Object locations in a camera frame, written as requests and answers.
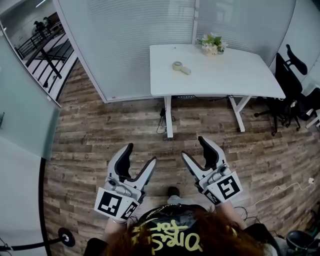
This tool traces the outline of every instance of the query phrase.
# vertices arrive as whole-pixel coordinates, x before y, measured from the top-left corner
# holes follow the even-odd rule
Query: black base
[[[66,229],[64,227],[59,228],[58,236],[65,246],[68,246],[68,247],[75,246],[76,240],[69,229]]]

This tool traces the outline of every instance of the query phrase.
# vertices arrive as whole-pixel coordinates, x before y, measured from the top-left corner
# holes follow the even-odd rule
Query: white cable
[[[291,184],[290,186],[288,186],[288,187],[286,187],[286,188],[282,188],[282,187],[280,187],[280,186],[275,186],[275,187],[272,189],[272,191],[271,191],[271,193],[270,193],[270,195],[269,195],[268,197],[256,201],[253,205],[251,205],[249,208],[247,208],[246,211],[244,211],[244,212],[241,214],[241,219],[242,219],[242,217],[244,216],[244,213],[245,213],[245,212],[248,212],[249,209],[251,209],[252,207],[254,207],[257,203],[259,203],[259,202],[261,202],[261,201],[264,201],[264,200],[266,200],[266,199],[269,199],[269,198],[272,196],[272,193],[275,191],[276,188],[279,188],[279,189],[285,191],[285,190],[287,190],[288,188],[290,188],[291,186],[296,185],[296,184],[299,186],[299,188],[300,188],[301,191],[304,191],[304,190],[306,190],[307,188],[309,188],[310,186],[312,186],[314,183],[311,183],[309,186],[305,187],[304,189],[302,189],[301,186],[300,186],[300,184],[297,183],[297,182]]]

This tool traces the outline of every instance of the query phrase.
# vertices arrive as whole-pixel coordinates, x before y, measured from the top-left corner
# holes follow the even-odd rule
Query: desk leg
[[[250,100],[251,96],[244,96],[239,104],[237,105],[235,102],[235,99],[233,97],[229,97],[236,120],[238,121],[239,128],[241,132],[245,131],[244,123],[242,122],[240,111],[244,108],[244,106],[247,104],[247,102]]]
[[[174,131],[172,128],[172,117],[171,117],[171,96],[164,96],[164,107],[165,107],[166,134],[168,138],[173,138]]]
[[[305,128],[309,129],[312,125],[314,125],[317,121],[320,121],[320,115],[313,119],[310,123],[308,123]]]

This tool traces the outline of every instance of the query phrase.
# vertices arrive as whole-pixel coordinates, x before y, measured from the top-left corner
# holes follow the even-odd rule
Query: shoe
[[[180,191],[177,187],[175,186],[171,186],[168,188],[168,197],[171,197],[171,196],[178,196],[180,197]]]

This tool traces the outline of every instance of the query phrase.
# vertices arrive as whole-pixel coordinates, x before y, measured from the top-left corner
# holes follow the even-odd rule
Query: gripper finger
[[[129,143],[121,148],[108,164],[108,177],[112,177],[120,182],[131,178],[129,174],[130,155],[134,145]]]
[[[224,151],[212,140],[199,136],[198,140],[203,147],[203,157],[205,159],[205,168],[212,168],[213,170],[226,162]]]
[[[195,176],[196,181],[200,181],[213,171],[210,167],[202,168],[191,155],[184,151],[182,151],[181,156],[191,174]]]
[[[157,158],[151,158],[140,173],[135,178],[128,178],[124,181],[124,184],[133,187],[134,189],[142,191],[144,186],[148,184],[150,177],[152,176],[157,163]]]

